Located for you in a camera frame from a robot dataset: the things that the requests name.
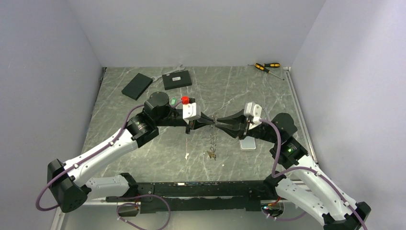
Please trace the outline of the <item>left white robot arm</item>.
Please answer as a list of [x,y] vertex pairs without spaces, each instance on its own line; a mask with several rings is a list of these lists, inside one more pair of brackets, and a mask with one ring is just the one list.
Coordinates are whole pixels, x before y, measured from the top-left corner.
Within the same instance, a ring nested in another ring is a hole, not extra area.
[[138,194],[138,184],[129,173],[114,177],[95,178],[95,173],[121,156],[141,148],[159,135],[159,127],[184,127],[191,130],[214,124],[200,111],[195,99],[182,97],[182,107],[170,104],[165,92],[155,92],[141,105],[135,116],[127,114],[124,124],[109,138],[89,151],[62,162],[48,164],[47,188],[62,212],[71,212],[87,200],[109,196],[132,201]]

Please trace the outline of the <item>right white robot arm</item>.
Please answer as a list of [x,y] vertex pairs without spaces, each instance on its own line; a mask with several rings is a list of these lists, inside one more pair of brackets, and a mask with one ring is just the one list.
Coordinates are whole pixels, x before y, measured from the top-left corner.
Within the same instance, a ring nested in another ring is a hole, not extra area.
[[307,150],[293,137],[297,127],[290,114],[279,113],[271,121],[258,112],[240,112],[217,119],[216,127],[233,138],[253,137],[274,144],[271,174],[264,194],[294,203],[316,219],[325,230],[365,230],[371,212],[339,189],[321,170]]

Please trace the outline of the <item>green key tag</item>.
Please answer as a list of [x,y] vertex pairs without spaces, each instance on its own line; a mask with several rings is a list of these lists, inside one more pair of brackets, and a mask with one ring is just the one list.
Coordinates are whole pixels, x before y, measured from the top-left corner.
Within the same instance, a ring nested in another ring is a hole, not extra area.
[[170,101],[170,105],[175,105],[176,102],[177,102],[177,99],[176,99],[176,98],[172,98],[171,101]]

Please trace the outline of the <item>large metal keyring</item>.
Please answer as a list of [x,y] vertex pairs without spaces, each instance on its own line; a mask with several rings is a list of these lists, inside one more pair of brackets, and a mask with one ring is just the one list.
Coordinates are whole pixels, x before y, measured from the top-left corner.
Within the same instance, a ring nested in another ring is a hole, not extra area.
[[209,147],[209,150],[207,151],[209,158],[214,159],[214,160],[216,160],[215,152],[216,152],[216,142],[217,142],[217,128],[216,128],[215,124],[216,124],[217,118],[218,118],[218,112],[215,112],[212,115],[212,119],[213,119],[214,123],[210,125],[210,139],[209,139],[210,147]]

